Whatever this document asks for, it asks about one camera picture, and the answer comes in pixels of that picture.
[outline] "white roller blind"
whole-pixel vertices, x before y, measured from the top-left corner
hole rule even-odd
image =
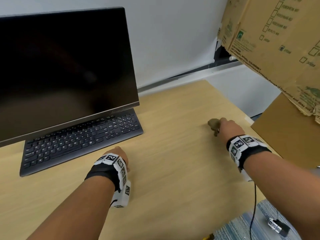
[[[137,86],[214,59],[227,0],[0,0],[0,15],[125,7]]]

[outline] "wooden desk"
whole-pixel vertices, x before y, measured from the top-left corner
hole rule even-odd
[[[118,144],[130,159],[130,202],[109,211],[100,239],[200,240],[254,206],[253,183],[243,181],[207,125],[211,118],[226,117],[258,136],[240,109],[204,80],[140,102],[135,110],[144,134]],[[0,148],[3,240],[26,239],[107,150],[21,178],[23,145]]]

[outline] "hand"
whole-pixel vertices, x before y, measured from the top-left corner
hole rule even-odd
[[[233,120],[227,120],[226,118],[220,119],[221,125],[219,129],[218,137],[224,145],[227,145],[227,142],[235,136],[244,135],[245,131],[236,124]]]
[[[124,160],[124,162],[125,162],[125,164],[126,164],[126,166],[127,166],[127,172],[130,172],[130,169],[128,168],[128,166],[129,166],[129,159],[128,159],[128,157],[127,157],[127,154],[124,152],[124,150],[122,150],[121,147],[116,146],[115,148],[113,148],[113,149],[111,149],[111,150],[109,150],[109,151],[106,151],[106,152],[103,154],[103,156],[104,156],[104,155],[107,155],[108,153],[117,154],[117,155],[119,155],[120,157],[122,157],[122,159]]]

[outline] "person's left hand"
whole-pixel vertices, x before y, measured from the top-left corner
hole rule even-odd
[[[126,164],[126,166],[127,166],[127,172],[130,172],[130,169],[129,169],[129,159],[128,159],[128,157],[127,157],[127,154],[124,152],[124,150],[122,150],[122,148],[121,147],[119,147],[119,146],[116,146],[115,148],[113,148],[113,149],[111,149],[111,150],[109,150],[109,151],[106,151],[104,154],[103,154],[103,156],[104,155],[107,155],[108,153],[113,153],[113,154],[117,154],[117,155],[119,155],[120,157],[122,157],[122,159],[124,160],[124,162],[125,162],[125,164]]]

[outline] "space bar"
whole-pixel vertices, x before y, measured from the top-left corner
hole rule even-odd
[[[76,145],[76,146],[73,146],[71,148],[56,152],[56,153],[50,155],[50,158],[53,159],[53,158],[65,155],[67,153],[74,152],[74,151],[79,150],[79,149],[81,149],[81,145]]]

